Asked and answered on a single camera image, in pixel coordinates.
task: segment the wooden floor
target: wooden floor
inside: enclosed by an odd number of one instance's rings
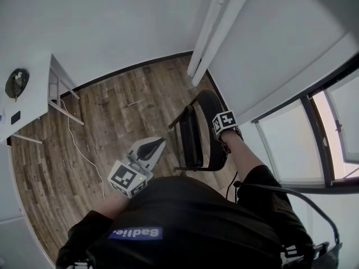
[[[97,165],[105,181],[105,195],[110,192],[107,175],[115,160],[122,159],[132,143],[141,138],[167,139],[165,152],[154,169],[155,177],[178,174],[173,170],[178,161],[168,125],[199,91],[213,89],[207,77],[197,88],[191,85],[186,75],[189,60],[182,57],[138,68],[80,90],[80,101],[72,96],[63,99],[68,111],[85,122],[81,126],[70,120],[71,131],[80,150]],[[205,129],[201,113],[199,121]],[[102,181],[74,147],[67,117],[53,108],[19,134],[43,140],[39,145],[12,137],[12,160],[26,213],[55,261],[69,228],[102,199]],[[204,135],[202,141],[206,152],[208,136]],[[234,173],[229,159],[216,173],[187,175],[225,194]]]

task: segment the leg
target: leg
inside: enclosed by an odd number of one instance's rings
[[[39,140],[35,140],[34,138],[31,138],[31,137],[24,137],[24,136],[20,136],[19,134],[13,134],[14,137],[18,137],[18,138],[22,138],[23,140],[27,140],[27,141],[32,141],[32,142],[36,142],[36,143],[39,143],[39,144],[43,144],[42,141],[39,141]]]
[[[49,105],[53,106],[55,109],[57,109],[59,112],[63,113],[64,115],[68,116],[69,118],[73,119],[75,122],[79,123],[80,125],[84,125],[85,123],[83,121],[81,121],[80,119],[74,117],[72,114],[69,114],[67,111],[65,111],[64,109],[62,109],[60,106],[58,106],[57,104],[55,104],[53,101],[49,100]]]
[[[57,77],[56,79],[56,103],[58,106],[61,106],[61,99],[60,99],[60,78]]]
[[[59,75],[54,71],[53,68],[51,68],[51,71],[53,72],[53,74],[57,77],[58,81],[63,84],[65,86],[66,89],[68,89],[70,91],[70,93],[77,99],[79,100],[80,97],[71,89],[71,87],[66,83],[65,80],[61,79],[59,77]]]
[[[220,137],[231,149],[240,181],[243,182],[253,168],[264,165],[234,131],[225,131]]]
[[[267,166],[249,149],[234,131],[226,131],[221,139],[231,149],[233,160],[242,183],[280,187]],[[267,192],[264,189],[240,187],[238,204],[251,210],[276,231],[286,247],[311,245],[312,240],[302,222],[294,213],[286,194]]]

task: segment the window frame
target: window frame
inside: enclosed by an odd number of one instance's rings
[[[259,117],[252,120],[252,123],[256,124],[259,135],[261,136],[266,151],[268,153],[269,160],[272,164],[274,170],[274,175],[277,176],[275,172],[275,164],[273,158],[271,158],[271,153],[266,144],[266,139],[263,135],[262,130],[259,127],[259,121],[278,110],[284,108],[285,106],[300,100],[308,120],[310,122],[311,129],[313,131],[317,149],[319,151],[320,162],[323,170],[324,183],[313,183],[313,182],[302,182],[302,183],[280,183],[282,187],[289,188],[301,193],[313,193],[313,194],[350,194],[350,193],[359,193],[359,177],[336,180],[334,175],[334,167],[332,161],[332,155],[330,152],[330,146],[328,143],[328,138],[325,133],[323,122],[321,120],[320,114],[316,107],[316,104],[312,97],[322,91],[325,91],[329,87],[333,86],[337,82],[343,80],[351,73],[359,69],[359,53],[353,56],[345,64],[340,66],[338,69],[333,71],[331,74],[327,75],[321,81],[312,85],[308,89],[299,93],[298,95],[287,100],[283,104],[276,106],[272,110],[260,115]]]
[[[338,81],[337,83],[333,84],[330,88],[327,88],[325,91],[323,91],[326,100],[328,101],[328,105],[330,110],[332,111],[332,115],[333,118],[335,120],[335,123],[337,125],[337,130],[338,130],[338,136],[339,136],[339,140],[340,140],[340,145],[342,146],[342,154],[343,154],[343,160],[346,163],[353,163],[353,164],[358,164],[359,165],[359,154],[356,157],[350,157],[347,153],[347,144],[346,144],[346,139],[344,138],[344,133],[342,130],[340,130],[340,119],[338,117],[338,112],[337,109],[335,107],[335,103],[332,99],[332,92],[336,89],[339,89],[340,87],[344,86],[346,83],[351,82],[352,80],[354,80],[356,77],[358,77],[357,75],[352,75],[353,73],[357,72],[358,69],[356,69],[354,72],[352,72],[350,75],[347,75],[345,77],[346,80],[345,83],[341,83],[340,81]]]

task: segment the blue label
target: blue label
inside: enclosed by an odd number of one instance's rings
[[[162,227],[134,227],[116,229],[108,239],[162,240]]]

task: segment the baseboard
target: baseboard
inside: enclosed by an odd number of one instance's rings
[[[102,77],[99,77],[99,78],[96,78],[92,81],[89,81],[87,83],[84,83],[83,85],[81,86],[78,86],[76,88],[74,88],[74,92],[77,92],[77,91],[80,91],[81,89],[84,89],[88,86],[91,86],[95,83],[98,83],[98,82],[102,82],[108,78],[112,78],[114,76],[117,76],[117,75],[120,75],[122,73],[125,73],[125,72],[128,72],[128,71],[132,71],[133,69],[137,69],[137,68],[141,68],[141,67],[145,67],[145,66],[148,66],[150,64],[154,64],[154,63],[158,63],[158,62],[163,62],[163,61],[166,61],[166,60],[171,60],[171,59],[175,59],[175,58],[180,58],[180,57],[185,57],[185,56],[188,56],[188,55],[192,55],[193,51],[188,51],[188,52],[183,52],[183,53],[178,53],[178,54],[174,54],[174,55],[169,55],[169,56],[165,56],[165,57],[161,57],[161,58],[156,58],[156,59],[152,59],[152,60],[148,60],[146,62],[142,62],[142,63],[138,63],[138,64],[134,64],[132,66],[129,66],[129,67],[126,67],[126,68],[123,68],[123,69],[119,69],[115,72],[112,72],[112,73],[109,73],[107,75],[104,75]],[[62,95],[61,95],[61,99],[65,96],[68,96],[70,95],[70,92],[64,92]]]
[[[76,88],[74,88],[74,92],[77,92],[77,91],[80,91],[81,89],[84,89],[88,86],[91,86],[95,83],[98,83],[98,82],[102,82],[108,78],[112,78],[114,76],[117,76],[117,75],[120,75],[122,73],[125,73],[125,72],[128,72],[128,71],[132,71],[133,69],[137,69],[137,68],[141,68],[141,67],[145,67],[145,66],[148,66],[150,64],[154,64],[154,63],[158,63],[158,62],[163,62],[163,61],[166,61],[166,60],[171,60],[171,59],[175,59],[175,58],[180,58],[180,57],[185,57],[185,56],[188,56],[188,55],[192,55],[193,51],[188,51],[188,52],[183,52],[183,53],[178,53],[178,54],[174,54],[174,55],[169,55],[169,56],[165,56],[165,57],[161,57],[161,58],[156,58],[156,59],[152,59],[152,60],[148,60],[146,62],[142,62],[142,63],[138,63],[138,64],[134,64],[132,66],[129,66],[129,67],[126,67],[126,68],[123,68],[123,69],[119,69],[115,72],[112,72],[112,73],[109,73],[107,75],[104,75],[102,77],[99,77],[99,78],[96,78],[92,81],[89,81],[81,86],[78,86]],[[215,93],[217,94],[220,102],[222,103],[222,106],[225,110],[228,110],[228,107],[226,105],[226,103],[224,102],[223,100],[223,97],[222,95],[220,94],[218,88],[217,88],[217,85],[215,84],[214,80],[213,80],[213,77],[212,75],[210,74],[210,72],[208,71],[208,69],[206,70],[206,74],[209,78],[209,81],[211,82],[212,84],[212,87],[214,88],[214,91]],[[70,92],[65,92],[61,95],[61,99],[65,96],[68,96],[70,95]]]

